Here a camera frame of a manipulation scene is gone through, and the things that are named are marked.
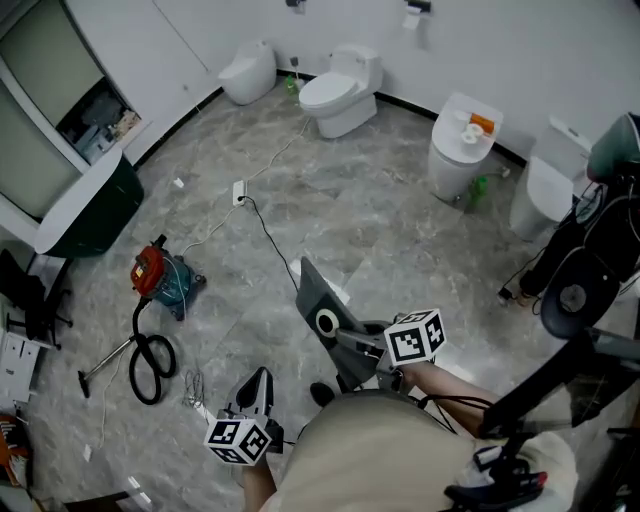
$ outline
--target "black frame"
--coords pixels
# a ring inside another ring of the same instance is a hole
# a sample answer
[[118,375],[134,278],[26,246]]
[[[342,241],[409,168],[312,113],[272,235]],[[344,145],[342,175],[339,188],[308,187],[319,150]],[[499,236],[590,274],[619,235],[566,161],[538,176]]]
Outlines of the black frame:
[[479,428],[480,437],[500,439],[523,433],[538,434],[557,428],[559,425],[526,421],[525,416],[558,387],[571,382],[581,370],[588,370],[589,365],[594,362],[606,368],[618,365],[628,372],[621,376],[619,382],[614,383],[617,384],[614,386],[615,396],[599,401],[601,407],[595,414],[577,420],[572,418],[571,425],[562,426],[576,427],[597,416],[613,398],[623,393],[640,377],[640,343],[592,327],[585,329],[570,339],[531,377],[485,411]]

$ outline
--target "gray tile floor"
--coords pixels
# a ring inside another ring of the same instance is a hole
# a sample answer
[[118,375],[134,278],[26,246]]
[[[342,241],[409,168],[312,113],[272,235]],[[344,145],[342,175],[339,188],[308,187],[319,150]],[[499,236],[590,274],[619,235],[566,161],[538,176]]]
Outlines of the gray tile floor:
[[[222,96],[182,127],[140,169],[146,199],[101,258],[76,262],[69,304],[75,327],[60,333],[61,352],[42,362],[28,409],[35,448],[35,492],[61,500],[120,490],[133,476],[162,510],[240,509],[229,471],[202,447],[204,420],[181,402],[187,370],[205,375],[207,406],[215,412],[231,386],[266,365],[275,375],[274,417],[295,439],[317,413],[308,385],[333,370],[320,343],[298,315],[284,266],[250,208],[233,212],[211,239],[187,253],[208,277],[207,288],[177,323],[152,304],[142,329],[171,338],[179,376],[165,381],[163,402],[146,407],[133,396],[130,353],[106,395],[105,442],[100,444],[105,370],[85,400],[76,371],[87,370],[130,333],[137,302],[129,271],[133,257],[160,233],[179,253],[219,223],[231,206],[231,185],[267,165],[305,122],[284,85],[253,105]],[[378,115],[338,140],[323,140],[309,124],[249,188],[286,257],[307,255],[326,278],[351,296],[362,319],[391,319],[398,311],[437,306],[450,343],[438,363],[498,393],[508,392],[560,346],[530,311],[502,308],[495,293],[538,246],[508,229],[510,198],[520,170],[492,154],[489,193],[466,212],[431,196],[424,184],[432,122],[379,103]],[[180,178],[185,186],[173,184]],[[630,335],[636,304],[616,306],[603,325]],[[608,449],[607,425],[624,425],[638,389],[591,424],[565,433],[588,485]],[[94,447],[90,462],[82,452]],[[286,461],[274,457],[278,473]]]

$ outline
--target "chair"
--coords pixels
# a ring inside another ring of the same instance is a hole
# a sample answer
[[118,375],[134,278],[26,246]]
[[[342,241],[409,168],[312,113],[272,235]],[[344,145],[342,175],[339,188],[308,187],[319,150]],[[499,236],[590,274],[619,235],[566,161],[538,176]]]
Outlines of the chair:
[[65,262],[58,274],[51,291],[45,298],[45,287],[37,276],[30,276],[4,249],[0,253],[0,293],[5,295],[16,307],[24,311],[24,322],[11,320],[7,314],[6,328],[23,327],[30,340],[46,340],[47,333],[51,333],[53,346],[60,350],[56,341],[56,320],[73,327],[71,320],[60,317],[58,308],[65,295],[71,295],[71,290],[59,291],[62,278],[66,274],[71,260]]

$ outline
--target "cleaning tool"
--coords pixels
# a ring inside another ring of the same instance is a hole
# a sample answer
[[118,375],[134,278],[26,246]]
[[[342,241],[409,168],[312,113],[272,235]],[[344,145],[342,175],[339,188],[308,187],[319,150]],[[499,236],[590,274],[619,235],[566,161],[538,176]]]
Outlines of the cleaning tool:
[[[136,263],[131,270],[131,281],[133,282],[133,289],[141,297],[133,312],[133,334],[91,371],[86,374],[82,371],[78,372],[80,387],[85,398],[90,396],[89,380],[118,355],[122,354],[133,342],[137,344],[137,347],[129,363],[129,380],[133,393],[143,404],[154,405],[158,403],[162,396],[160,377],[170,378],[175,373],[176,357],[169,340],[159,334],[152,334],[151,336],[141,334],[138,329],[138,318],[149,303],[155,300],[166,306],[176,320],[183,320],[186,318],[187,306],[193,301],[198,288],[204,285],[207,280],[203,275],[196,274],[191,267],[186,265],[181,256],[174,257],[163,249],[162,246],[166,240],[167,238],[164,235],[160,235],[155,242],[145,247],[136,256]],[[164,370],[158,363],[151,351],[151,343],[160,345],[168,354],[168,369]],[[136,381],[136,363],[140,355],[142,355],[153,373],[155,391],[151,397],[145,396],[140,391]]]

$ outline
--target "vacuum hose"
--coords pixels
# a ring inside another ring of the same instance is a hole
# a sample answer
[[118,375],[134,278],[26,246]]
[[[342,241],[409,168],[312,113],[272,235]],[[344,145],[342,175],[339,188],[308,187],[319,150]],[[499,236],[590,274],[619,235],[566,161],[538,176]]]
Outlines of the vacuum hose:
[[[129,363],[129,381],[131,382],[131,389],[133,389],[134,394],[145,405],[154,405],[160,401],[162,395],[162,387],[160,385],[160,377],[169,378],[172,377],[176,371],[176,355],[173,351],[173,347],[169,340],[164,336],[160,336],[159,334],[153,334],[151,336],[145,336],[144,334],[140,334],[138,330],[138,317],[142,310],[147,306],[147,304],[151,302],[151,299],[146,297],[142,297],[138,305],[136,306],[135,311],[133,312],[133,336],[135,338],[137,347],[131,356],[131,361]],[[158,361],[153,355],[153,352],[150,348],[150,343],[158,342],[166,348],[169,353],[169,369],[163,370],[160,368]],[[155,392],[152,398],[147,398],[142,394],[140,388],[138,387],[138,383],[136,382],[136,363],[138,361],[138,357],[142,354],[144,360],[147,362],[151,371],[153,373],[153,380],[155,384]]]

